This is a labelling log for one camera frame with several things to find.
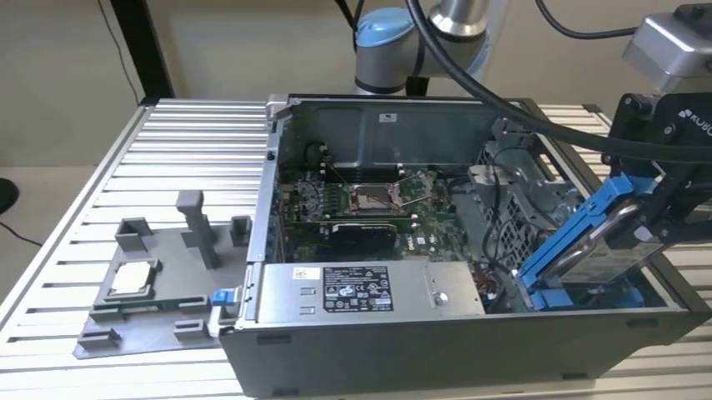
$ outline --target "gray plastic post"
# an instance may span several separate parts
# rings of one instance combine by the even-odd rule
[[[143,244],[143,236],[151,236],[154,232],[143,218],[124,218],[119,224],[119,229],[114,238],[119,243],[124,253],[147,251],[146,244]]]
[[[247,246],[250,241],[250,230],[252,228],[252,221],[250,217],[240,216],[230,219],[230,238],[232,239],[232,247],[239,248]]]
[[[186,216],[190,229],[190,232],[183,234],[186,246],[198,248],[206,268],[216,268],[220,260],[212,247],[214,236],[208,218],[203,215],[203,192],[182,190],[178,193],[176,209]]]

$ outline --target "blue latch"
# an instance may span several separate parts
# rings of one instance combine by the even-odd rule
[[[234,306],[236,303],[236,290],[234,288],[215,290],[211,302],[214,306]]]

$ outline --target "gray metal case panel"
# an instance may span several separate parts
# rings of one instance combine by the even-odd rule
[[[598,378],[701,321],[685,312],[538,315],[243,329],[220,343],[248,396],[317,396]]]

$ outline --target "black power cord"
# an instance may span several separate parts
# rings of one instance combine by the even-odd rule
[[[354,10],[354,29],[351,32],[351,44],[354,45],[354,53],[357,52],[357,34],[358,34],[358,21],[361,20],[361,14],[363,12],[365,0],[358,0]]]
[[[15,236],[17,239],[20,239],[23,242],[27,242],[27,243],[29,243],[29,244],[33,244],[35,246],[39,246],[39,247],[43,246],[43,244],[41,244],[40,242],[37,242],[37,241],[35,241],[35,240],[32,240],[32,239],[28,239],[28,238],[25,238],[23,235],[20,235],[20,234],[16,232],[16,230],[12,229],[12,228],[8,226],[7,223],[0,222],[0,227],[5,228],[7,231],[9,232],[9,234],[11,234],[12,236]]]
[[[604,32],[577,32],[572,31],[564,25],[558,23],[554,16],[552,15],[546,4],[544,3],[544,0],[536,0],[536,6],[538,7],[538,11],[544,15],[544,19],[549,23],[553,29],[557,30],[557,32],[564,35],[568,38],[578,39],[578,40],[597,40],[597,39],[610,39],[610,38],[622,38],[625,36],[630,36],[636,34],[637,27],[626,27],[624,29],[616,29],[613,31],[604,31]]]
[[[349,4],[346,3],[346,0],[334,0],[337,3],[337,6],[339,10],[342,10],[343,19],[346,20],[346,23],[349,24],[349,27],[351,28],[351,31],[357,28],[354,24],[354,16],[351,15],[351,10],[349,9]]]
[[[107,17],[107,12],[103,9],[101,0],[96,0],[96,3],[99,4],[99,9],[101,10],[103,23],[105,24],[107,29],[110,31],[111,40],[114,40],[114,44],[116,45],[116,51],[119,53],[119,61],[122,63],[123,75],[126,76],[126,81],[130,83],[131,91],[134,92],[134,100],[136,101],[136,105],[138,105],[139,101],[138,101],[136,88],[134,87],[134,82],[131,81],[131,78],[130,78],[130,72],[128,72],[128,69],[126,68],[126,61],[123,60],[122,46],[119,46],[116,35],[114,34],[114,30],[111,29],[110,19]]]
[[[449,56],[439,40],[433,33],[427,17],[422,12],[418,0],[406,0],[410,16],[421,33],[422,40],[442,70],[453,80],[482,103],[493,107],[496,111],[514,122],[561,142],[594,150],[610,155],[641,160],[656,160],[661,163],[693,163],[711,164],[712,147],[669,146],[645,142],[634,142],[613,137],[601,137],[581,132],[570,127],[564,127],[550,121],[538,119],[528,114],[520,107],[506,102],[497,96],[457,65]]]

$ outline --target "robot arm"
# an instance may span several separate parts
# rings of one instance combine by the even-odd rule
[[[449,54],[465,68],[485,48],[489,0],[442,0],[429,20]],[[358,22],[355,92],[397,94],[407,77],[446,76],[405,8],[377,9]]]

